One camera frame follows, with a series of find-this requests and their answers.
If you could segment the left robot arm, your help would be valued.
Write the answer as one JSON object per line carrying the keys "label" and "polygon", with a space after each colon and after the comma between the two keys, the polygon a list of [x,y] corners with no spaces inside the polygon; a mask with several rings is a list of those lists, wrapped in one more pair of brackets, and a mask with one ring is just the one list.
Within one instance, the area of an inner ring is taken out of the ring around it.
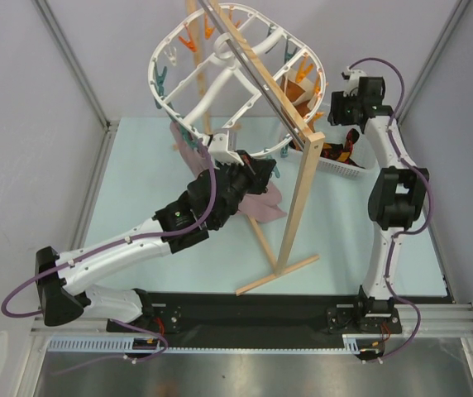
{"label": "left robot arm", "polygon": [[143,289],[119,290],[97,284],[143,260],[175,254],[208,239],[237,213],[248,194],[267,192],[276,166],[239,151],[241,164],[219,165],[201,172],[172,203],[140,225],[107,242],[57,252],[48,246],[36,253],[36,283],[41,313],[48,327],[78,318],[105,318],[110,327],[129,324],[149,328],[155,309]]}

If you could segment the white round clip hanger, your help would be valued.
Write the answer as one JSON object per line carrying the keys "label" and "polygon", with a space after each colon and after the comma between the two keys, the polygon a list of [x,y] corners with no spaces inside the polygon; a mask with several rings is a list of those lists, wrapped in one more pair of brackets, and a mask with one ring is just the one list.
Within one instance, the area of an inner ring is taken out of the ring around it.
{"label": "white round clip hanger", "polygon": [[266,158],[289,144],[299,149],[312,132],[280,87],[284,75],[315,83],[319,107],[328,82],[314,50],[255,8],[192,1],[188,16],[154,49],[147,80],[155,105],[181,126],[186,143],[206,146],[213,135],[268,104],[279,138],[250,154]]}

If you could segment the argyle sock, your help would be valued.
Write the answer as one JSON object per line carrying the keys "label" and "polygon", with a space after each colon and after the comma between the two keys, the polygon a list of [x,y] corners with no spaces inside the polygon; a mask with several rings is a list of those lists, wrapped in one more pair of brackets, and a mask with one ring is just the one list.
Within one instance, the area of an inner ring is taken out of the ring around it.
{"label": "argyle sock", "polygon": [[357,163],[351,158],[354,145],[360,139],[360,133],[352,128],[347,134],[342,144],[324,143],[320,156],[325,159],[334,160],[347,165],[357,166]]}

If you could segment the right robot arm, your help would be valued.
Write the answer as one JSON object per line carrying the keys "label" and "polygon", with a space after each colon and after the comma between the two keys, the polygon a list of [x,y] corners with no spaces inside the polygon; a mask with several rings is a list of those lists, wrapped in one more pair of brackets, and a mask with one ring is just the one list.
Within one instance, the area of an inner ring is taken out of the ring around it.
{"label": "right robot arm", "polygon": [[383,103],[385,81],[354,69],[343,73],[346,87],[331,96],[328,121],[357,126],[370,143],[380,173],[368,200],[374,224],[370,265],[352,309],[333,309],[331,324],[360,333],[400,329],[394,305],[399,250],[423,210],[429,173],[418,168],[402,142],[394,110]]}

